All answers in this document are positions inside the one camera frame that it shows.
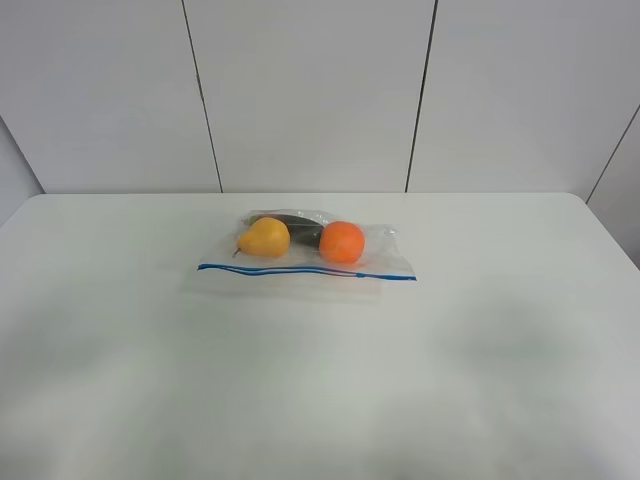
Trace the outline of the clear zip bag blue seal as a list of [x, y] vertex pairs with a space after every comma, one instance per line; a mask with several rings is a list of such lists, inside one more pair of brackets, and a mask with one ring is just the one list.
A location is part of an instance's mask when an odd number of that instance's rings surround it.
[[[324, 228], [332, 222], [344, 221], [356, 224], [365, 234], [366, 245], [360, 259], [353, 264], [329, 263], [319, 249], [290, 242], [286, 254], [278, 258], [265, 258], [236, 252], [236, 242], [250, 226], [244, 221], [257, 214], [289, 214], [320, 223]], [[235, 277], [262, 282], [284, 290], [307, 288], [339, 289], [343, 283], [353, 280], [368, 282], [415, 282], [417, 276], [411, 264], [401, 255], [396, 241], [396, 230], [387, 225], [367, 225], [350, 221], [318, 210], [253, 210], [244, 215], [235, 229], [220, 238], [203, 256], [197, 266], [199, 273], [206, 272], [221, 277]]]

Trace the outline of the dark purple eggplant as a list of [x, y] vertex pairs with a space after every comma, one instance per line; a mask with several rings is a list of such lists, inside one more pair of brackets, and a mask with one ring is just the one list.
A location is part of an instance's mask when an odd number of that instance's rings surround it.
[[318, 250], [324, 226], [313, 220], [289, 214], [257, 214], [249, 216], [244, 224], [251, 226], [259, 219], [273, 218], [282, 222], [288, 229], [293, 243]]

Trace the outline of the orange fruit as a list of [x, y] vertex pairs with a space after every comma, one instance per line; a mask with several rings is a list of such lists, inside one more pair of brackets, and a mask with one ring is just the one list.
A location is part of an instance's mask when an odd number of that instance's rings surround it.
[[362, 256], [365, 245], [365, 234], [359, 226], [336, 221], [324, 228], [319, 252], [329, 263], [353, 264]]

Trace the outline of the yellow pear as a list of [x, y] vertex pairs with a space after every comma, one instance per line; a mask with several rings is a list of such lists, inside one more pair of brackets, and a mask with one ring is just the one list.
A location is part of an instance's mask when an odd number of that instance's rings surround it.
[[257, 219], [239, 236], [236, 252], [256, 257], [278, 258], [288, 252], [290, 242], [289, 230], [282, 221], [263, 217]]

